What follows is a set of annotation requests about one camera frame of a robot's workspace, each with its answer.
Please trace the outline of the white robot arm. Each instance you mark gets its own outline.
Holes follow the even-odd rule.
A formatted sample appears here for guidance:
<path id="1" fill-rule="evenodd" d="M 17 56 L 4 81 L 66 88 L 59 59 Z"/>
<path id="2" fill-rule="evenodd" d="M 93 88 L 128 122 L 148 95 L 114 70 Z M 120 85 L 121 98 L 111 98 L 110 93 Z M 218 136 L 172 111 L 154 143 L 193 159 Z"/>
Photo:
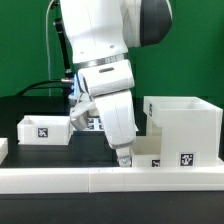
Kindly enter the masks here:
<path id="1" fill-rule="evenodd" d="M 128 49 L 164 39 L 172 26 L 169 0 L 60 0 L 63 25 L 81 90 L 70 119 L 78 130 L 96 112 L 119 165 L 131 165 L 136 139 Z"/>

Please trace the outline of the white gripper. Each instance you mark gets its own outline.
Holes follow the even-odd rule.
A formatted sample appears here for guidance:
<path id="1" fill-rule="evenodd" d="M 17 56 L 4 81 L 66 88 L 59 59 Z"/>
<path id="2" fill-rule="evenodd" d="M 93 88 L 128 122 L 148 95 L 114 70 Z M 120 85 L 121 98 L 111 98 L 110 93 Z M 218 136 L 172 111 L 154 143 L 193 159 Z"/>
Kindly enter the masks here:
<path id="1" fill-rule="evenodd" d="M 131 155 L 128 146 L 136 139 L 131 92 L 124 90 L 96 97 L 94 101 L 108 143 L 112 149 L 116 149 L 119 166 L 130 167 Z"/>

